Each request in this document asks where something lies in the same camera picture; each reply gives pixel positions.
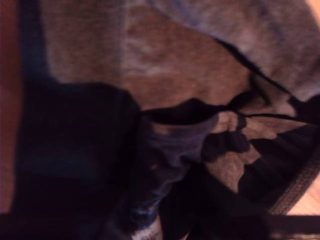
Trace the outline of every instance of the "wooden floor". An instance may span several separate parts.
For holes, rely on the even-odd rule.
[[[311,6],[320,27],[320,0],[306,2]],[[288,215],[320,215],[320,174]]]

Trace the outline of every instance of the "clothing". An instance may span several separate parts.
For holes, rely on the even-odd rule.
[[[222,238],[219,222],[285,214],[319,173],[303,1],[20,0],[19,31],[12,213],[99,215],[107,239]]]

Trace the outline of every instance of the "wooden surface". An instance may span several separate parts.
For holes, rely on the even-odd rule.
[[[306,2],[320,26],[320,0],[306,0]],[[320,175],[288,215],[320,215]]]

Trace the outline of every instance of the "fabric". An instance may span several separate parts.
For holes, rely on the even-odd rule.
[[[11,214],[83,215],[79,239],[228,239],[319,173],[303,1],[20,0],[18,28]]]

